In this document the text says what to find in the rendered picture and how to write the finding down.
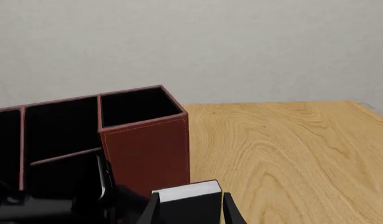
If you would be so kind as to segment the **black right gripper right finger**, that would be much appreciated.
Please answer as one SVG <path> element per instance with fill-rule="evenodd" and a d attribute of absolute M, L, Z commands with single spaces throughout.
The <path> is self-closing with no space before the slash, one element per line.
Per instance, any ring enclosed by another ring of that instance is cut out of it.
<path fill-rule="evenodd" d="M 229 192 L 223 194 L 223 216 L 225 224 L 247 224 Z"/>

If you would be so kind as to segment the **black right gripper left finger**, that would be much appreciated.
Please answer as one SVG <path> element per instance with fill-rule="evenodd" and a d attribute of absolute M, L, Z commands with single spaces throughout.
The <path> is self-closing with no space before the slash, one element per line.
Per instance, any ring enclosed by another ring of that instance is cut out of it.
<path fill-rule="evenodd" d="M 159 193 L 152 194 L 149 203 L 141 215 L 141 224 L 161 224 Z"/>

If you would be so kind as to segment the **black book with white pages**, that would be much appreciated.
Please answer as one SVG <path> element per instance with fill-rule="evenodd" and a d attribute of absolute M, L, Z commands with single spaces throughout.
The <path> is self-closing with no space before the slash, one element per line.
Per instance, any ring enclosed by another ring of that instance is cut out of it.
<path fill-rule="evenodd" d="M 159 224 L 220 224 L 222 189 L 217 180 L 151 191 L 159 194 Z"/>

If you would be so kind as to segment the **red-brown desk caddy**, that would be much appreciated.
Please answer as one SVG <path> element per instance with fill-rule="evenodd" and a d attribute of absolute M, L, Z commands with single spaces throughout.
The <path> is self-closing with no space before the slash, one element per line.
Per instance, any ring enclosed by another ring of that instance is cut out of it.
<path fill-rule="evenodd" d="M 188 113 L 162 85 L 0 108 L 0 181 L 10 188 L 101 194 L 99 162 L 145 197 L 188 184 Z"/>

